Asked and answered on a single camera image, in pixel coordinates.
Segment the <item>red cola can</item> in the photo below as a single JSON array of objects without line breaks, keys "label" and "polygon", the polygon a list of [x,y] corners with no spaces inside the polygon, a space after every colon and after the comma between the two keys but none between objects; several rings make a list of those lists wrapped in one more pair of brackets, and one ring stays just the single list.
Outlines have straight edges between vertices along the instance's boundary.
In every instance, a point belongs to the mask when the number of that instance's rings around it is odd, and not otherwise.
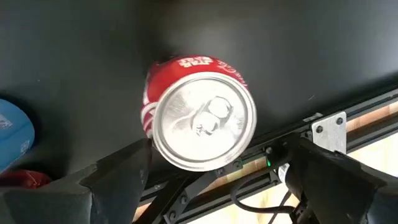
[{"label": "red cola can", "polygon": [[0,174],[0,187],[37,189],[51,181],[47,174],[32,170],[11,170]]},{"label": "red cola can", "polygon": [[162,157],[204,172],[233,162],[248,147],[257,109],[241,74],[206,56],[178,56],[147,72],[141,124]]}]

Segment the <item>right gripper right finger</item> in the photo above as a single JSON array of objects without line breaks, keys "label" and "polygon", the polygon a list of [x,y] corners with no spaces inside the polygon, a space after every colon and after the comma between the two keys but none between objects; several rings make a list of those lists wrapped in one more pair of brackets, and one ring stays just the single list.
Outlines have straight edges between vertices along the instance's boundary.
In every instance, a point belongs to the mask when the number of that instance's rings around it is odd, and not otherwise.
[{"label": "right gripper right finger", "polygon": [[288,189],[319,224],[398,224],[398,177],[304,138],[288,138]]}]

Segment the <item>blue soda can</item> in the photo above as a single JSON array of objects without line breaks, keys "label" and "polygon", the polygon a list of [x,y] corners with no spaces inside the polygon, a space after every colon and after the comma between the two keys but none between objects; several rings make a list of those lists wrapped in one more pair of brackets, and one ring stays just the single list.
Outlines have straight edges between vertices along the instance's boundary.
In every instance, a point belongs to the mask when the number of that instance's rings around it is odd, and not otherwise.
[{"label": "blue soda can", "polygon": [[34,125],[24,111],[0,99],[0,173],[23,156],[34,139]]}]

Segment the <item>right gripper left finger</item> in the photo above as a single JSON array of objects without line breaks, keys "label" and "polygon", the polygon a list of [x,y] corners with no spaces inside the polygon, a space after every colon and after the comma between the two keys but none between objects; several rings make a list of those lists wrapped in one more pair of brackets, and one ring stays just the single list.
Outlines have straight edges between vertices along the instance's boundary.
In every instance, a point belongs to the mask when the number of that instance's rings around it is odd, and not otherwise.
[{"label": "right gripper left finger", "polygon": [[141,139],[38,189],[0,189],[0,224],[131,224],[150,148]]}]

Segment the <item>silver metal bracket plate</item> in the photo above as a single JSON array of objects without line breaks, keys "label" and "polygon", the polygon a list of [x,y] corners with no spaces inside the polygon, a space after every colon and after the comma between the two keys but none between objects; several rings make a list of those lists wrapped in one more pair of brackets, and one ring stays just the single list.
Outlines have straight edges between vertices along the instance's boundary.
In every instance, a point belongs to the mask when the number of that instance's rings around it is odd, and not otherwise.
[{"label": "silver metal bracket plate", "polygon": [[311,124],[312,141],[329,151],[346,154],[346,113],[344,111],[326,116]]}]

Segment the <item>black gantry strut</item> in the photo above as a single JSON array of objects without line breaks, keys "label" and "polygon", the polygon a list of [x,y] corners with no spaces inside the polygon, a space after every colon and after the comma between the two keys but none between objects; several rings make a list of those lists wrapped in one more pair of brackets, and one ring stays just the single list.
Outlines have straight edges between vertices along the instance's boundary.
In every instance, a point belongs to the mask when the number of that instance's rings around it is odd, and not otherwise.
[{"label": "black gantry strut", "polygon": [[215,171],[191,172],[172,180],[133,224],[174,224],[188,203],[217,179]]}]

